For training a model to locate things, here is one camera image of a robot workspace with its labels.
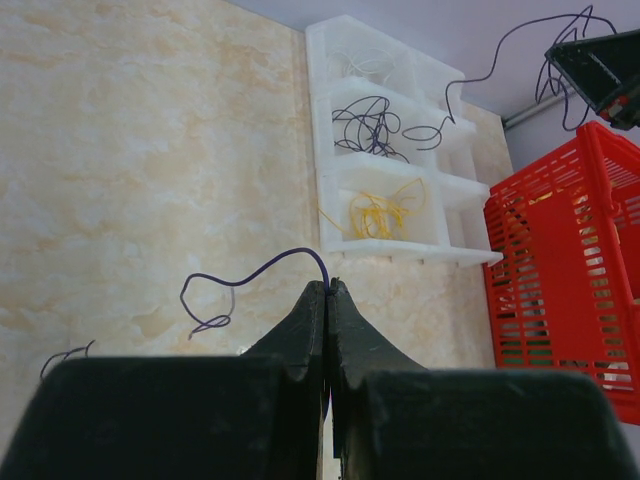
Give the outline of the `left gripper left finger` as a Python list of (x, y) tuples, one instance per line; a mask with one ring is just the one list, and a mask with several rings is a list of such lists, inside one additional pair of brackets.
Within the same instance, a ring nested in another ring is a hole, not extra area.
[(317, 479), (325, 288), (239, 356), (93, 357), (44, 378), (5, 479)]

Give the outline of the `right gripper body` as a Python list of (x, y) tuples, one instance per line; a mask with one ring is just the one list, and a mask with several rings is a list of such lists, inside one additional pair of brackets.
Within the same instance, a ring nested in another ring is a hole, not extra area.
[(598, 116), (618, 130), (628, 131), (639, 126), (639, 76), (623, 84), (613, 100), (605, 105)]

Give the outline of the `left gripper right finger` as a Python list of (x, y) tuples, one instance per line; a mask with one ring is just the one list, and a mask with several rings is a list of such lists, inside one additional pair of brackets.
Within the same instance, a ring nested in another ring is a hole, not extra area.
[(595, 383), (553, 370), (427, 369), (327, 293), (333, 449), (346, 479), (635, 479)]

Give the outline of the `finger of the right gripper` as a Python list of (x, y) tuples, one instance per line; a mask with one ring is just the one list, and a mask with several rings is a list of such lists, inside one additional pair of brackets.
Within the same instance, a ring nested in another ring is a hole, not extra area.
[(639, 30), (560, 43), (545, 58), (593, 110), (639, 107)]

